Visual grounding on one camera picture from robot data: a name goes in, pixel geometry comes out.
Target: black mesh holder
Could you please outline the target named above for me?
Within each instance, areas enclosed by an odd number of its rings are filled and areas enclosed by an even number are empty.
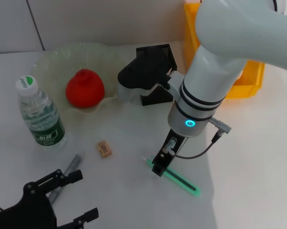
[[[136,49],[136,57],[140,56],[143,54],[147,49],[151,48],[152,46],[147,46],[147,47],[141,47]],[[171,70],[172,71],[177,71],[177,66],[175,59],[172,54],[172,50],[169,44],[161,44],[161,45],[156,45],[154,47],[159,47],[163,49],[168,57],[168,61],[171,65]],[[143,106],[148,106],[148,105],[153,105],[153,104],[162,104],[162,103],[168,103],[173,101],[173,96],[167,92],[162,86],[158,86],[151,94],[148,96],[140,96],[140,99],[142,101]]]

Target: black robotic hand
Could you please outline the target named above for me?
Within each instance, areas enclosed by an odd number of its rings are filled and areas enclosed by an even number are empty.
[[[85,222],[99,217],[97,208],[75,218],[71,223],[57,227],[57,218],[46,196],[58,187],[81,179],[80,170],[65,176],[58,169],[36,182],[26,184],[20,202],[0,212],[0,229],[83,229]]]

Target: bottle label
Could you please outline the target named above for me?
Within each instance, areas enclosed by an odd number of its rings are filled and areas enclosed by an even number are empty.
[[[59,117],[55,125],[47,130],[30,130],[36,142],[42,146],[52,146],[57,144],[65,135],[65,129]]]

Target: white wall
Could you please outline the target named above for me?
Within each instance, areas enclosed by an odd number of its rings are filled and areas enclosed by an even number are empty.
[[[42,50],[26,0],[0,0],[0,53]]]
[[[70,42],[107,45],[184,37],[184,0],[29,0],[45,49]]]

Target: transparent bowl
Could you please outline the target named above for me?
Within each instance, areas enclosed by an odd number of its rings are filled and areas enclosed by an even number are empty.
[[[116,97],[117,75],[125,66],[114,47],[81,42],[47,52],[36,62],[31,75],[36,78],[39,87],[53,99],[60,114],[71,109],[81,113],[91,113],[106,100]],[[81,68],[96,72],[104,84],[104,98],[92,108],[75,108],[65,96],[68,81]]]

